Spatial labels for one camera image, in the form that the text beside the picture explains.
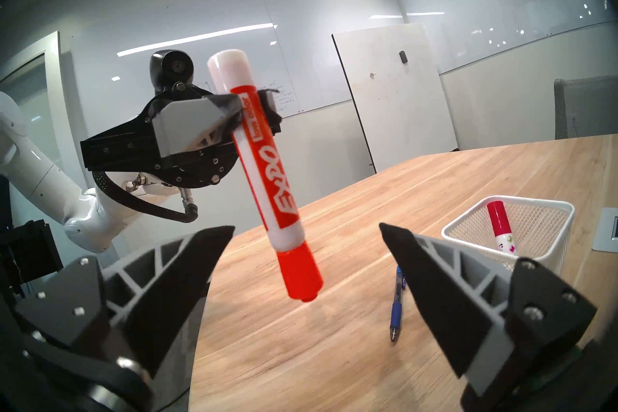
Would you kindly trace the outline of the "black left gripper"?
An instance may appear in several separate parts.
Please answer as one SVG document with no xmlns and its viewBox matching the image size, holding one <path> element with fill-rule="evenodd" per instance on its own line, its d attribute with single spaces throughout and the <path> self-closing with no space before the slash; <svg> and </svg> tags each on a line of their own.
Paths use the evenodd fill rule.
<svg viewBox="0 0 618 412">
<path fill-rule="evenodd" d="M 274 97 L 280 91 L 257 92 L 275 136 L 281 132 L 282 117 Z M 135 118 L 81 141 L 84 165 L 92 173 L 108 175 L 141 172 L 173 187 L 215 185 L 213 177 L 225 177 L 239 158 L 230 134 L 239 127 L 242 111 L 236 94 L 168 88 L 156 94 Z"/>
</svg>

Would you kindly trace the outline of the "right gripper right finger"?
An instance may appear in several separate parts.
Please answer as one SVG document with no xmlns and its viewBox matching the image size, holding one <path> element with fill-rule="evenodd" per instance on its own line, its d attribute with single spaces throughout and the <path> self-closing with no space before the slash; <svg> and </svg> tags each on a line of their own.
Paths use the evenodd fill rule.
<svg viewBox="0 0 618 412">
<path fill-rule="evenodd" d="M 471 246 L 379 223 L 418 312 L 457 377 L 461 399 L 519 399 L 565 371 L 597 307 L 529 257 L 512 269 Z"/>
</svg>

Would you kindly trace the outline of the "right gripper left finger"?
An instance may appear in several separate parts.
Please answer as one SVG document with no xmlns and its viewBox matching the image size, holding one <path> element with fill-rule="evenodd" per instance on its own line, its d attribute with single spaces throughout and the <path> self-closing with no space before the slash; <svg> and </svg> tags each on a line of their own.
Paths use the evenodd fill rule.
<svg viewBox="0 0 618 412">
<path fill-rule="evenodd" d="M 154 377 L 234 231 L 203 229 L 104 270 L 92 255 L 76 259 L 16 304 L 27 351 L 89 380 Z"/>
</svg>

